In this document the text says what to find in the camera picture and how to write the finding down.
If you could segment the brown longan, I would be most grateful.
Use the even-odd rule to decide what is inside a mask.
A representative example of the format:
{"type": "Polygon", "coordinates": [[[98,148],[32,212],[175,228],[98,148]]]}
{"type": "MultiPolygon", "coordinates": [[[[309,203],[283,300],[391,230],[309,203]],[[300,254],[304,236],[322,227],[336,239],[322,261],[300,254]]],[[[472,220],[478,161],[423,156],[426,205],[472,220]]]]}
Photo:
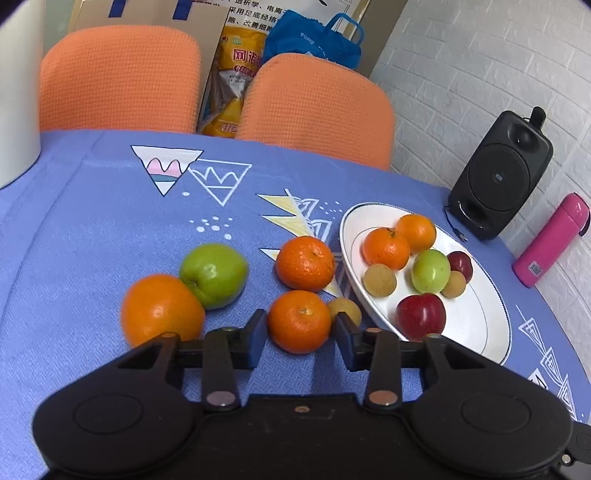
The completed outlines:
{"type": "Polygon", "coordinates": [[[458,298],[465,292],[466,286],[465,276],[460,271],[452,271],[441,294],[448,299],[458,298]]]}
{"type": "Polygon", "coordinates": [[[397,288],[397,278],[391,268],[385,264],[373,264],[363,274],[363,286],[370,296],[385,298],[397,288]]]}
{"type": "Polygon", "coordinates": [[[352,300],[339,297],[329,301],[327,306],[329,308],[332,321],[335,321],[335,317],[337,317],[339,313],[346,313],[346,315],[349,316],[349,319],[351,319],[353,323],[356,324],[356,326],[360,326],[360,324],[362,324],[362,310],[360,310],[360,307],[352,300]]]}

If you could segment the large orange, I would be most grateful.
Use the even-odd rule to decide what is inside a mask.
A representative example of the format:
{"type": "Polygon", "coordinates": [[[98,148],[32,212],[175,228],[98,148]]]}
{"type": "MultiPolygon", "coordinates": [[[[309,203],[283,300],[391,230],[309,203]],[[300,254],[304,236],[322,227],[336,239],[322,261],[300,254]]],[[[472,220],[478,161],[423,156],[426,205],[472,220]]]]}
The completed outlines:
{"type": "Polygon", "coordinates": [[[120,309],[123,335],[135,348],[162,333],[175,333],[182,341],[197,340],[204,329],[205,310],[178,278],[154,274],[134,282],[120,309]]]}

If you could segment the large green apple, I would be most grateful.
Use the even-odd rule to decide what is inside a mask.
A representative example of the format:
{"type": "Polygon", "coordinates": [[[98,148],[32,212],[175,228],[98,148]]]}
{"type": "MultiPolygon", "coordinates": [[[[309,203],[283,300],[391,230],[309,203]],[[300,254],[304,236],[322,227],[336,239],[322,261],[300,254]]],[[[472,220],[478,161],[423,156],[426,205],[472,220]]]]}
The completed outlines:
{"type": "Polygon", "coordinates": [[[439,250],[425,250],[415,258],[411,279],[418,292],[439,293],[447,285],[450,276],[450,262],[447,256],[439,250]]]}

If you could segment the mandarin with stem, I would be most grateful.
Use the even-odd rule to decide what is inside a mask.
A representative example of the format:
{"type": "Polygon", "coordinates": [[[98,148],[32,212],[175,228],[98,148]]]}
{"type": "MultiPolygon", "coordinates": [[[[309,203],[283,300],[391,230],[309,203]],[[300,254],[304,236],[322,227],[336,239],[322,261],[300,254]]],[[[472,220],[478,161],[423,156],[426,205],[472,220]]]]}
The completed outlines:
{"type": "Polygon", "coordinates": [[[402,270],[411,256],[410,244],[394,229],[381,227],[363,240],[362,254],[368,265],[384,264],[391,270],[402,270]]]}

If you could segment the dark red plum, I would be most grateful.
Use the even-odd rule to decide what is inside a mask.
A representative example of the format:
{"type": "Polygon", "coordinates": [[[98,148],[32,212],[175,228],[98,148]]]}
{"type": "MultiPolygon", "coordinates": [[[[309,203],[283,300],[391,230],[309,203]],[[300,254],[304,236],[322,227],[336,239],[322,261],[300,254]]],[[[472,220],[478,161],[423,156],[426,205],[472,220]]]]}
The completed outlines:
{"type": "Polygon", "coordinates": [[[473,265],[471,257],[462,251],[454,251],[447,255],[452,271],[460,272],[467,283],[473,278],[473,265]]]}

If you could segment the smooth orange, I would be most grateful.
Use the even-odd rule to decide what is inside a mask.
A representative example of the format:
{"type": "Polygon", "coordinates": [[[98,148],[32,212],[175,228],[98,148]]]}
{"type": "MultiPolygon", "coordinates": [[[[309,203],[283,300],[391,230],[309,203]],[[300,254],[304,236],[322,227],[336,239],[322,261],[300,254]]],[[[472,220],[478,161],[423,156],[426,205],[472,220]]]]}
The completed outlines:
{"type": "Polygon", "coordinates": [[[428,217],[419,214],[402,216],[394,225],[394,231],[408,241],[413,255],[431,249],[437,238],[434,223],[428,217]]]}

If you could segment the small green apple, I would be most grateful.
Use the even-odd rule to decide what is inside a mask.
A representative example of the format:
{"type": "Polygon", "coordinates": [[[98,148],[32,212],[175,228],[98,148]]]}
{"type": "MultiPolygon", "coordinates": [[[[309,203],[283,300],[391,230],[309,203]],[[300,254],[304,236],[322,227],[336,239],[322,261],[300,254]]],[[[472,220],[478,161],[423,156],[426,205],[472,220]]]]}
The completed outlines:
{"type": "Polygon", "coordinates": [[[249,263],[226,244],[205,243],[188,253],[179,268],[180,280],[205,310],[228,306],[238,299],[249,277],[249,263]]]}

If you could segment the white plate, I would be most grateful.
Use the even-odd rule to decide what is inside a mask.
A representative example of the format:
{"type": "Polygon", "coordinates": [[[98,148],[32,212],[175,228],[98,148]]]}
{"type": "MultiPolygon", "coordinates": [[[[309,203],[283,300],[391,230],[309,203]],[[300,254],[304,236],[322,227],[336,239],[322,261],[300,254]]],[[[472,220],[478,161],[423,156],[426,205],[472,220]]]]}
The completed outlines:
{"type": "MultiPolygon", "coordinates": [[[[417,290],[412,283],[415,254],[411,255],[404,269],[396,272],[397,288],[384,298],[377,298],[363,286],[363,274],[369,264],[363,257],[363,242],[370,232],[381,227],[394,227],[408,211],[380,202],[365,202],[349,208],[339,225],[339,247],[342,265],[363,310],[377,327],[398,333],[391,322],[396,307],[417,290]]],[[[508,310],[496,284],[475,257],[470,258],[473,277],[465,292],[455,299],[441,296],[446,309],[446,326],[443,335],[483,355],[491,361],[503,364],[512,348],[512,331],[508,310]]]]}

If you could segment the mandarin back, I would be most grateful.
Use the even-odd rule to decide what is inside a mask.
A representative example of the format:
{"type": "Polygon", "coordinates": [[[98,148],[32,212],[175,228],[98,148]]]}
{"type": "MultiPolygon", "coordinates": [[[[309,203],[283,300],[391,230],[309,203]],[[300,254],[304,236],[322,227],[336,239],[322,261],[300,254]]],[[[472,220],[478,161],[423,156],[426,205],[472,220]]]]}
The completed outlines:
{"type": "Polygon", "coordinates": [[[276,257],[276,275],[291,289],[320,292],[334,278],[335,257],[328,245],[315,237],[290,239],[276,257]]]}

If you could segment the blue patterned tablecloth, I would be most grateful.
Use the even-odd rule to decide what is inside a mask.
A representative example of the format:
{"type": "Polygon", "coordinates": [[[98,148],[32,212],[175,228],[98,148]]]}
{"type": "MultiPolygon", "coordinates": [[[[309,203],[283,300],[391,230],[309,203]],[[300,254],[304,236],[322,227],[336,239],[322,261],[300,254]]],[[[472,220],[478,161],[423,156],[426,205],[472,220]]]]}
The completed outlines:
{"type": "Polygon", "coordinates": [[[249,260],[245,292],[207,317],[242,325],[283,293],[271,249],[290,232],[279,201],[332,248],[353,205],[382,202],[446,222],[448,193],[396,173],[257,143],[157,132],[42,137],[37,163],[1,192],[1,475],[45,471],[31,433],[53,392],[126,351],[119,311],[136,280],[176,274],[208,242],[249,260]]]}

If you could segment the black speaker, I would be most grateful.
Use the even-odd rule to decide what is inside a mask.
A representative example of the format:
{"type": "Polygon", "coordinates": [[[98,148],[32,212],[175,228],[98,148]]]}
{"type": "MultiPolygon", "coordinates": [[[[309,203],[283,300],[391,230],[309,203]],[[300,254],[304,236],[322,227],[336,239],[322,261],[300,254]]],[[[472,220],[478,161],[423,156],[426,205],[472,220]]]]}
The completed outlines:
{"type": "Polygon", "coordinates": [[[502,112],[486,133],[448,197],[450,213],[475,237],[500,235],[525,204],[553,157],[542,132],[546,112],[502,112]]]}

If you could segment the pink water bottle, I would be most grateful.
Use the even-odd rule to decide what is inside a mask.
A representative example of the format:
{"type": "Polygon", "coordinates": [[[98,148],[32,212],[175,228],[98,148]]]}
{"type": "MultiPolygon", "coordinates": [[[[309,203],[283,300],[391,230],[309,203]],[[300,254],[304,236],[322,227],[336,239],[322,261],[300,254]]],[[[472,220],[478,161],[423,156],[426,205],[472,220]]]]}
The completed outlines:
{"type": "Polygon", "coordinates": [[[564,197],[551,218],[514,261],[513,272],[523,285],[533,287],[557,261],[576,236],[590,226],[590,208],[577,193],[564,197]]]}

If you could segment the right orange chair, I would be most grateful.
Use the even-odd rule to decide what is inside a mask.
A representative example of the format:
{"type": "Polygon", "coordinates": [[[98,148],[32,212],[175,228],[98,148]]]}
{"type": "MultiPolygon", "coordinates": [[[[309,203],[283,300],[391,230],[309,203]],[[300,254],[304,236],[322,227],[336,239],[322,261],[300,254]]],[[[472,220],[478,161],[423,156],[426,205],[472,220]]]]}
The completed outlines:
{"type": "Polygon", "coordinates": [[[391,168],[394,109],[386,93],[344,66],[280,54],[250,83],[236,140],[391,168]]]}

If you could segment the left orange chair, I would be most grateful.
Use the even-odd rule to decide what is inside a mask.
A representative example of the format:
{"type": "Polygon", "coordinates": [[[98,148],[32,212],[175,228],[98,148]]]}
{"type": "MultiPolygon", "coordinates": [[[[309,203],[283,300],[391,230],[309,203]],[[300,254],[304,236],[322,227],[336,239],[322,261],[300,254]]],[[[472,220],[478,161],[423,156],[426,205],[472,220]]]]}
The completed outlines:
{"type": "Polygon", "coordinates": [[[44,56],[39,126],[191,133],[200,49],[179,30],[111,25],[66,35],[44,56]]]}

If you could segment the yellow snack bag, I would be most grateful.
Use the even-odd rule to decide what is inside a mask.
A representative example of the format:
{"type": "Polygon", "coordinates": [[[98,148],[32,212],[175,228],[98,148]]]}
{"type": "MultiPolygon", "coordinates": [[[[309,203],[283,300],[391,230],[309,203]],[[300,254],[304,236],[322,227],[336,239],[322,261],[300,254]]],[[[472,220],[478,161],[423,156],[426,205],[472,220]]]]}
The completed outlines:
{"type": "Polygon", "coordinates": [[[207,103],[198,132],[233,138],[242,116],[245,93],[263,60],[266,34],[225,26],[212,65],[207,103]]]}

